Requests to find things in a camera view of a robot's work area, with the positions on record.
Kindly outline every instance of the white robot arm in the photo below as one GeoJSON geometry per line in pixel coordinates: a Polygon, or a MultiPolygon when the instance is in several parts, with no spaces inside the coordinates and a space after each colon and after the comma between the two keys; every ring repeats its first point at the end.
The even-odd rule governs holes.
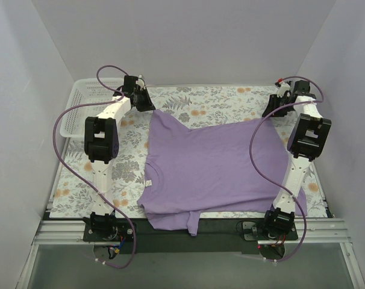
{"type": "MultiPolygon", "coordinates": [[[[109,119],[112,118],[116,121],[117,133],[119,132],[120,124],[122,118],[125,114],[131,110],[131,104],[129,98],[123,98],[115,104],[109,105],[107,108],[103,110],[99,115],[97,115],[98,119],[109,119]]],[[[92,162],[92,172],[93,172],[93,184],[95,187],[107,198],[110,203],[113,203],[113,194],[111,191],[111,172],[113,170],[113,161],[112,158],[108,163],[101,160],[94,160],[92,162]]],[[[92,212],[95,212],[97,215],[105,215],[111,214],[113,211],[112,207],[106,204],[104,200],[95,194],[93,200],[93,208],[92,212]]]]}
{"type": "MultiPolygon", "coordinates": [[[[305,174],[311,163],[323,150],[326,138],[331,127],[331,121],[323,118],[313,103],[315,95],[310,93],[308,81],[296,81],[293,88],[290,83],[282,83],[276,95],[270,95],[269,104],[263,113],[267,116],[271,111],[285,104],[311,102],[294,105],[277,111],[272,117],[283,117],[289,111],[295,110],[298,121],[289,138],[287,150],[289,163],[283,180],[283,186],[289,189],[294,197],[299,195],[305,174]]],[[[270,235],[287,235],[293,227],[295,219],[295,202],[293,196],[280,189],[264,218],[264,229],[270,235]]]]}
{"type": "MultiPolygon", "coordinates": [[[[142,76],[125,75],[122,93],[114,93],[115,103],[109,105],[96,117],[88,117],[85,121],[85,153],[92,164],[93,184],[98,191],[112,204],[111,191],[114,159],[118,155],[118,131],[125,114],[136,107],[139,112],[154,110],[142,76]]],[[[91,230],[102,238],[114,234],[115,216],[111,206],[97,194],[93,198],[90,218],[83,220],[91,230]]]]}

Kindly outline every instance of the white wall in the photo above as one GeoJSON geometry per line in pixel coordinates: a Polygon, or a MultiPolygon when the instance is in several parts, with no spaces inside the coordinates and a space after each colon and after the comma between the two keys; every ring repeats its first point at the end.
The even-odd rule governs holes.
{"type": "Polygon", "coordinates": [[[351,231],[365,279],[365,1],[337,0],[298,75],[321,85],[332,120],[316,160],[327,201],[351,231]]]}
{"type": "Polygon", "coordinates": [[[150,84],[271,84],[293,75],[334,2],[33,0],[75,80],[116,64],[150,84]]]}
{"type": "Polygon", "coordinates": [[[45,209],[72,84],[31,1],[0,0],[0,288],[15,288],[45,209]]]}

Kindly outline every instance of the gray leaf print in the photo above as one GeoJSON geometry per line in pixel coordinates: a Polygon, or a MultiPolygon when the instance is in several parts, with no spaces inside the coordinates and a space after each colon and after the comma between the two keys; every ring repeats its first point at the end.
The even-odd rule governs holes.
{"type": "Polygon", "coordinates": [[[137,214],[142,214],[144,212],[144,209],[139,206],[128,206],[129,211],[136,212],[137,214]]]}
{"type": "Polygon", "coordinates": [[[224,108],[230,108],[231,106],[229,104],[213,104],[211,105],[211,107],[224,109],[224,108]]]}
{"type": "Polygon", "coordinates": [[[217,110],[214,113],[210,114],[208,116],[210,120],[214,120],[215,124],[221,125],[223,123],[226,123],[228,121],[228,118],[226,115],[224,115],[221,111],[217,110]]]}
{"type": "Polygon", "coordinates": [[[128,142],[130,142],[132,146],[136,148],[141,142],[141,133],[138,131],[127,131],[125,138],[122,140],[122,144],[127,145],[128,142]]]}
{"type": "Polygon", "coordinates": [[[57,213],[64,213],[64,212],[67,212],[71,209],[72,209],[72,206],[70,206],[68,204],[58,204],[51,211],[52,212],[57,212],[57,213]]]}
{"type": "Polygon", "coordinates": [[[133,155],[122,155],[122,154],[119,154],[117,161],[129,161],[132,158],[134,158],[133,155]]]}
{"type": "Polygon", "coordinates": [[[74,208],[78,211],[87,209],[93,200],[92,193],[88,189],[82,189],[74,192],[69,196],[69,203],[74,204],[74,208]]]}
{"type": "Polygon", "coordinates": [[[164,110],[165,113],[173,114],[175,113],[173,110],[164,110]]]}
{"type": "Polygon", "coordinates": [[[185,107],[186,105],[192,104],[192,101],[190,101],[190,98],[177,96],[177,98],[171,97],[166,101],[166,103],[163,105],[163,108],[169,108],[171,110],[178,110],[182,107],[185,107]]]}
{"type": "Polygon", "coordinates": [[[178,119],[181,121],[181,122],[188,122],[190,120],[190,117],[187,113],[181,113],[178,117],[178,119]]]}
{"type": "Polygon", "coordinates": [[[111,173],[113,180],[123,179],[126,183],[136,180],[134,171],[139,170],[140,166],[136,161],[126,161],[124,163],[117,163],[111,173]]]}
{"type": "Polygon", "coordinates": [[[75,187],[76,188],[89,188],[89,185],[84,182],[79,182],[75,187]]]}
{"type": "Polygon", "coordinates": [[[192,128],[203,128],[205,126],[213,125],[211,122],[195,122],[191,125],[192,128]]]}
{"type": "Polygon", "coordinates": [[[149,129],[149,125],[148,124],[142,124],[140,123],[139,125],[134,125],[135,128],[138,128],[138,129],[142,129],[142,130],[147,130],[149,129]]]}
{"type": "Polygon", "coordinates": [[[143,184],[144,180],[145,180],[145,175],[144,173],[141,173],[141,175],[137,177],[136,182],[138,182],[139,184],[143,184]]]}
{"type": "Polygon", "coordinates": [[[307,173],[305,173],[305,175],[304,175],[303,183],[305,183],[305,180],[306,180],[308,177],[312,178],[314,175],[315,175],[315,174],[314,174],[314,172],[313,172],[312,170],[308,170],[308,171],[307,171],[307,173]]]}
{"type": "Polygon", "coordinates": [[[67,148],[67,155],[72,158],[78,158],[84,153],[84,142],[83,141],[71,141],[67,148]]]}
{"type": "Polygon", "coordinates": [[[190,87],[177,87],[178,92],[190,92],[192,89],[190,87]]]}

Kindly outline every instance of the plastic basket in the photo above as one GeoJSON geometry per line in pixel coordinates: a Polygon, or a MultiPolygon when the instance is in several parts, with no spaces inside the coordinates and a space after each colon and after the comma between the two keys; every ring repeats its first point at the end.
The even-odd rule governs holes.
{"type": "MultiPolygon", "coordinates": [[[[123,78],[101,78],[101,81],[109,87],[117,88],[123,85],[123,78]]],[[[110,101],[113,97],[111,90],[106,89],[96,78],[81,79],[74,83],[70,93],[66,109],[79,104],[110,101]]],[[[107,105],[95,105],[81,107],[64,115],[60,133],[63,137],[83,138],[85,133],[86,117],[96,116],[107,105]]]]}

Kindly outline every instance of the floral tablecloth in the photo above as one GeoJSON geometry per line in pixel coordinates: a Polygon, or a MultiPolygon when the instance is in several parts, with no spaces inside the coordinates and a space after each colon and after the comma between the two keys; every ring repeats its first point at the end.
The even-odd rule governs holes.
{"type": "MultiPolygon", "coordinates": [[[[154,105],[176,117],[189,128],[247,122],[261,117],[269,95],[275,87],[150,87],[154,105]]],[[[152,112],[130,111],[121,121],[119,131],[120,151],[114,161],[113,196],[114,204],[130,218],[145,217],[137,200],[144,189],[144,166],[148,154],[148,133],[152,112]]],[[[296,122],[295,113],[287,117],[272,119],[286,145],[296,122]]],[[[82,141],[71,139],[67,147],[65,162],[83,177],[92,180],[92,168],[84,153],[82,141]]],[[[308,217],[327,217],[315,173],[306,174],[303,189],[307,197],[308,217]]],[[[84,217],[91,213],[95,192],[66,168],[60,177],[54,195],[50,217],[84,217]]],[[[202,213],[203,218],[219,217],[263,217],[256,212],[213,212],[202,213]]]]}

